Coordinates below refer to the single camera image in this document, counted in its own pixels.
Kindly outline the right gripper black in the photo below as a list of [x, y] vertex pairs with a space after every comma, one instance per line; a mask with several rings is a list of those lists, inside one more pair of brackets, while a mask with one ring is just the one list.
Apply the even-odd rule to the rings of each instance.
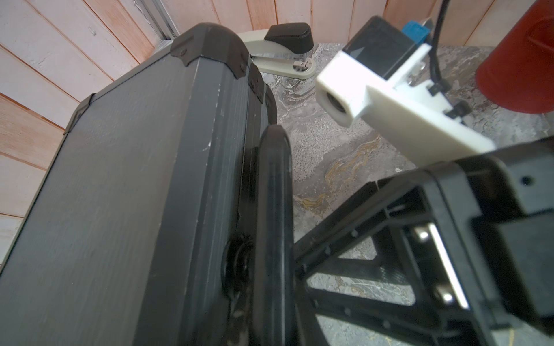
[[553, 335], [553, 139], [365, 184], [294, 247], [303, 345], [317, 317], [414, 345]]

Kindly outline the black poker set case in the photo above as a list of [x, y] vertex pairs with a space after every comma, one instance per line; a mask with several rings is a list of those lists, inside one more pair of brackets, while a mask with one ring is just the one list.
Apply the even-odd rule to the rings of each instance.
[[3, 345], [296, 345], [291, 146], [201, 23], [75, 110], [1, 270]]

